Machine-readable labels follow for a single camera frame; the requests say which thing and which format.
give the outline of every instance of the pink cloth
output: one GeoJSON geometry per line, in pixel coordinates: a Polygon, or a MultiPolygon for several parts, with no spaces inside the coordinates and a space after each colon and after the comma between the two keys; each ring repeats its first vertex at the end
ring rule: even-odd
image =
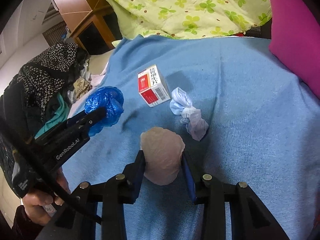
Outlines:
{"type": "Polygon", "coordinates": [[[302,0],[270,1],[270,51],[320,98],[320,25],[302,0]]]}

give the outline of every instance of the red label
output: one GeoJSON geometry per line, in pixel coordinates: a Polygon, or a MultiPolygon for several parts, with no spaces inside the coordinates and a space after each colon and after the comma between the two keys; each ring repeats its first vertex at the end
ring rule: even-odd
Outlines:
{"type": "Polygon", "coordinates": [[[158,101],[157,96],[154,94],[154,92],[152,91],[152,89],[149,89],[143,93],[141,93],[141,95],[143,96],[143,98],[148,102],[148,104],[152,104],[153,102],[158,101]]]}
{"type": "Polygon", "coordinates": [[[138,78],[138,86],[139,92],[145,90],[146,88],[149,88],[148,74],[145,74],[144,76],[138,78]]]}

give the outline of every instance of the yellow-green quilt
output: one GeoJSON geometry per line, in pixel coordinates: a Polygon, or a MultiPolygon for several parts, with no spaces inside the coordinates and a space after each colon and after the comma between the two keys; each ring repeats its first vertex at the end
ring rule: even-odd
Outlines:
{"type": "Polygon", "coordinates": [[[271,18],[270,0],[107,0],[122,35],[176,39],[227,36],[271,18]]]}

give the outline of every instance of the silver bolt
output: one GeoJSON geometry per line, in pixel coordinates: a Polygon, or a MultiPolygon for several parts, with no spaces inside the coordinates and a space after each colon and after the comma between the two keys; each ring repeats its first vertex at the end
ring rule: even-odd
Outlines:
{"type": "Polygon", "coordinates": [[[241,181],[241,182],[239,182],[239,186],[241,188],[246,188],[248,186],[248,184],[246,182],[244,182],[244,181],[241,181]]]}
{"type": "Polygon", "coordinates": [[[89,187],[89,182],[84,181],[80,183],[80,188],[87,188],[87,187],[89,187]]]}
{"type": "Polygon", "coordinates": [[[202,178],[203,178],[204,180],[211,180],[211,179],[212,179],[212,176],[211,176],[210,174],[204,174],[204,175],[202,176],[202,178]]]}
{"type": "Polygon", "coordinates": [[[119,173],[119,174],[116,175],[116,179],[117,179],[117,180],[122,180],[122,179],[124,179],[124,178],[125,178],[125,175],[122,174],[122,173],[119,173]]]}

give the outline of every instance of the black and white patterned cloth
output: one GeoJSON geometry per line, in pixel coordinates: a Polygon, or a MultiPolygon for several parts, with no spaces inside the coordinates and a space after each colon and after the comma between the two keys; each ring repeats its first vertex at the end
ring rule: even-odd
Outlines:
{"type": "Polygon", "coordinates": [[[65,80],[50,75],[46,69],[57,73],[69,72],[76,59],[78,45],[58,43],[22,66],[17,81],[23,81],[27,106],[41,108],[43,117],[50,99],[63,88],[65,80]]]}

